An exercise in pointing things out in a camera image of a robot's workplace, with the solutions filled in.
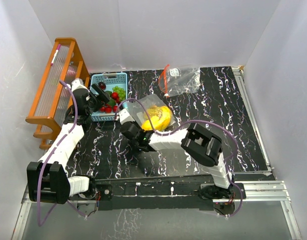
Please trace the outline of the red fake strawberries bunch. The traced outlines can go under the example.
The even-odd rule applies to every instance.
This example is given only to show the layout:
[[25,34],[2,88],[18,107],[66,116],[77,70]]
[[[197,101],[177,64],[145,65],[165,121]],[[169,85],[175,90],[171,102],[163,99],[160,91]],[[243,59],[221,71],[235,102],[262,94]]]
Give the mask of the red fake strawberries bunch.
[[99,111],[101,113],[110,114],[112,112],[115,112],[118,108],[118,103],[120,102],[120,97],[117,92],[111,92],[111,91],[105,91],[109,97],[110,100],[108,103],[106,103],[104,106],[102,106]]

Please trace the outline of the red zip clear bag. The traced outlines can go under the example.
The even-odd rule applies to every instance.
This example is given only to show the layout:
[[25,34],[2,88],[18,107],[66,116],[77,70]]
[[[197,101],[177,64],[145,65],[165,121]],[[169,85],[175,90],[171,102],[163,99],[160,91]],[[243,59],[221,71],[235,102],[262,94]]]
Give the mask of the red zip clear bag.
[[194,94],[200,89],[200,76],[199,67],[175,67],[167,64],[158,78],[158,86],[166,98],[184,93]]

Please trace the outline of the light blue plastic basket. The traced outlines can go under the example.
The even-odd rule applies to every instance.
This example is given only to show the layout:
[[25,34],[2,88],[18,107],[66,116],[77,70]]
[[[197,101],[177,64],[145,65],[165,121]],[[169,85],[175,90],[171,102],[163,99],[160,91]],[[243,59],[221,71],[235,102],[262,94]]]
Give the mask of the light blue plastic basket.
[[[120,89],[124,90],[125,99],[128,96],[128,77],[127,74],[124,72],[115,72],[115,73],[98,73],[94,74],[91,77],[90,85],[93,84],[98,85],[99,82],[103,82],[106,86],[104,91],[111,91],[113,92],[113,88],[119,87]],[[93,87],[90,86],[90,91],[97,95],[98,93],[95,91]],[[115,119],[115,113],[106,113],[100,110],[93,112],[91,114],[91,120],[93,122],[103,122],[103,121],[113,121]]]

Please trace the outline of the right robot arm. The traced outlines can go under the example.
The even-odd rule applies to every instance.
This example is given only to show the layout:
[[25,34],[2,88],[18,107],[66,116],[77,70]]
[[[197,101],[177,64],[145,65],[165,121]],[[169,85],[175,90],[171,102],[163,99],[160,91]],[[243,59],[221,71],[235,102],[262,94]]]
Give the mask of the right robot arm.
[[229,198],[235,191],[232,174],[227,170],[222,148],[222,139],[198,123],[167,132],[143,130],[133,122],[122,124],[120,132],[132,145],[144,152],[184,150],[199,164],[207,167],[216,192],[221,198]]

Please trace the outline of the dark red fake plum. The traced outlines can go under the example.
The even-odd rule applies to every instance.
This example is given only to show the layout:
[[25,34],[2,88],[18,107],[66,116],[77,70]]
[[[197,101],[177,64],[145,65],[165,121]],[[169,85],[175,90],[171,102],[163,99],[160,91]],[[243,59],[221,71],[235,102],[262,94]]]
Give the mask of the dark red fake plum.
[[104,82],[102,82],[102,81],[100,81],[100,82],[98,83],[98,86],[99,86],[102,90],[105,90],[105,89],[106,89],[106,84],[105,84]]

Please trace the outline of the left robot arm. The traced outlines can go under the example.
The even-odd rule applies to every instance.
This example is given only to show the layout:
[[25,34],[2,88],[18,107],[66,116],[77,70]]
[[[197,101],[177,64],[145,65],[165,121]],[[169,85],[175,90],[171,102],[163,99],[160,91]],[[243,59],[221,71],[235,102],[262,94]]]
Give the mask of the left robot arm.
[[91,114],[110,101],[110,96],[97,84],[90,91],[81,79],[66,87],[73,104],[65,113],[61,131],[49,150],[26,168],[29,198],[33,202],[65,204],[72,196],[80,194],[90,200],[96,196],[97,187],[91,176],[68,177],[65,168],[79,141],[84,137],[84,126]]

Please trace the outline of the blue zip clear bag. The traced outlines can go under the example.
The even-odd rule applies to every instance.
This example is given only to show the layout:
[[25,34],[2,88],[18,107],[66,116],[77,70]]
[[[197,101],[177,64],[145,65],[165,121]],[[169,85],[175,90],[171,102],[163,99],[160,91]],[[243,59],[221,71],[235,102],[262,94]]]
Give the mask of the blue zip clear bag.
[[175,123],[170,108],[156,95],[150,94],[137,101],[125,101],[122,106],[133,120],[145,131],[155,130],[163,132]]

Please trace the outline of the green fake grapes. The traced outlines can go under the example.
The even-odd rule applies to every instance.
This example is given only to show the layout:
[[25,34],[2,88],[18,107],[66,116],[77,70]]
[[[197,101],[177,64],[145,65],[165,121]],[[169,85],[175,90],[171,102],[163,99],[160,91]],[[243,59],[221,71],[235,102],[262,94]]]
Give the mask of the green fake grapes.
[[122,87],[115,86],[112,88],[111,97],[115,99],[116,101],[121,102],[126,99],[126,91]]

